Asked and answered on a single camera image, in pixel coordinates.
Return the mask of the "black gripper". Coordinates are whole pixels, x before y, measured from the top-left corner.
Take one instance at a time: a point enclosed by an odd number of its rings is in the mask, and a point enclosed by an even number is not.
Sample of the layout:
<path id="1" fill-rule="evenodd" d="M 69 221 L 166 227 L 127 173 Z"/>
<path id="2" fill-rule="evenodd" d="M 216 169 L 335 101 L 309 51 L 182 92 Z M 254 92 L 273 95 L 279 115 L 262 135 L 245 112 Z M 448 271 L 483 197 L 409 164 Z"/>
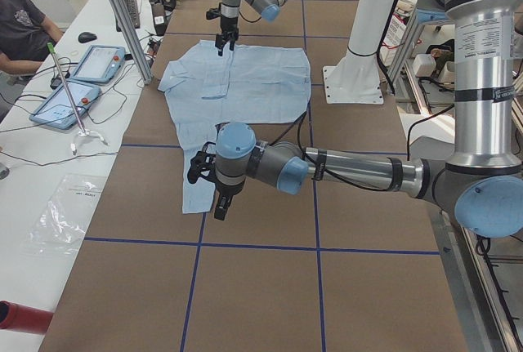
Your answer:
<path id="1" fill-rule="evenodd" d="M 214 218 L 219 221 L 226 219 L 227 212 L 232 204 L 233 194 L 218 193 L 217 201 L 214 207 Z"/>
<path id="2" fill-rule="evenodd" d="M 216 35 L 215 47 L 218 55 L 223 56 L 226 44 L 229 44 L 230 51 L 234 51 L 235 42 L 239 37 L 238 18 L 222 16 L 220 19 L 221 32 Z"/>

